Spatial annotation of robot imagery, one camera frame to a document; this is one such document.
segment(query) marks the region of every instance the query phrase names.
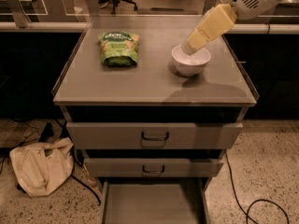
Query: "cabinet drawer front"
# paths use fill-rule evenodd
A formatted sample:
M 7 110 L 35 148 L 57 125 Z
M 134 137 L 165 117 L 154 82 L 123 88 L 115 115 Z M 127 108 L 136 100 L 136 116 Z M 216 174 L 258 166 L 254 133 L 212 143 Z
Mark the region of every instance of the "cabinet drawer front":
M 241 123 L 77 123 L 67 124 L 78 149 L 230 148 Z
M 108 178 L 104 187 L 100 223 L 210 223 L 201 178 Z
M 85 159 L 90 175 L 101 177 L 212 177 L 223 163 L 187 159 Z

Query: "terrazzo floor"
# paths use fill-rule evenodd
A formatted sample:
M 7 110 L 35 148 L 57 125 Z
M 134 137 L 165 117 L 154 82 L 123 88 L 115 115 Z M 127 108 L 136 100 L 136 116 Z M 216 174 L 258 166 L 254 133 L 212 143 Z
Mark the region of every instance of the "terrazzo floor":
M 46 122 L 53 125 L 55 135 L 49 142 L 54 142 L 61 133 L 55 120 L 24 123 L 0 119 L 0 146 L 13 147 L 26 138 L 37 139 Z M 243 125 L 243 132 L 227 151 L 240 205 L 246 212 L 255 200 L 267 199 L 286 211 L 291 224 L 299 223 L 299 120 L 245 119 Z M 210 222 L 246 223 L 235 200 L 227 160 L 224 157 L 222 161 L 220 173 L 206 190 Z M 78 166 L 74 176 L 88 184 Z M 0 174 L 0 223 L 100 223 L 102 206 L 72 177 L 48 197 L 30 198 L 16 185 L 11 162 L 6 159 Z M 288 223 L 282 211 L 271 203 L 254 204 L 249 215 L 260 224 Z

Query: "cabinet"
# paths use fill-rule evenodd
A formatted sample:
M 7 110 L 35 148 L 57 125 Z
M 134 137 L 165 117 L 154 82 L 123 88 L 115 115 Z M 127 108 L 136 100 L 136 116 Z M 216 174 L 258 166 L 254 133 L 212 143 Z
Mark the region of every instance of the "cabinet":
M 205 189 L 256 99 L 222 37 L 203 74 L 178 74 L 171 49 L 197 22 L 94 18 L 53 89 L 89 173 L 106 179 L 103 223 L 209 223 Z M 110 31 L 140 35 L 137 66 L 101 64 L 97 37 Z
M 225 35 L 260 94 L 246 119 L 299 118 L 299 35 Z
M 61 118 L 51 90 L 79 33 L 0 32 L 0 117 Z

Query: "metal handle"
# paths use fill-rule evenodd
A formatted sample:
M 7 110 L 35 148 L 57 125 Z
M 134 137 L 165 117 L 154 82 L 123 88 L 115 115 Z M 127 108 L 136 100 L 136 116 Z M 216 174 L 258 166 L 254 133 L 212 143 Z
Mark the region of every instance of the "metal handle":
M 144 132 L 142 132 L 141 137 L 142 137 L 142 139 L 147 140 L 147 141 L 165 141 L 169 138 L 169 132 L 166 132 L 166 136 L 162 137 L 162 138 L 149 138 L 144 135 Z
M 145 168 L 145 165 L 142 166 L 142 171 L 146 174 L 149 174 L 149 175 L 160 175 L 161 173 L 163 173 L 165 171 L 165 167 L 164 165 L 162 166 L 162 170 L 159 170 L 159 171 L 151 171 L 151 170 L 146 170 Z

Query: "black panel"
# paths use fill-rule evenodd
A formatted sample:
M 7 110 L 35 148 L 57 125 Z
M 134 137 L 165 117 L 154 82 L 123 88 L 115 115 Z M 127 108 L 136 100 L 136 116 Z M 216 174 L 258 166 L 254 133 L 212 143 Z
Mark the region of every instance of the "black panel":
M 172 149 L 88 149 L 86 150 L 90 158 L 103 158 L 103 159 L 218 159 L 221 150 L 217 149 L 191 149 L 191 150 L 172 150 Z
M 68 106 L 74 122 L 235 122 L 240 107 Z
M 59 118 L 51 90 L 79 33 L 0 33 L 0 117 Z
M 225 35 L 260 94 L 245 119 L 299 119 L 299 35 Z

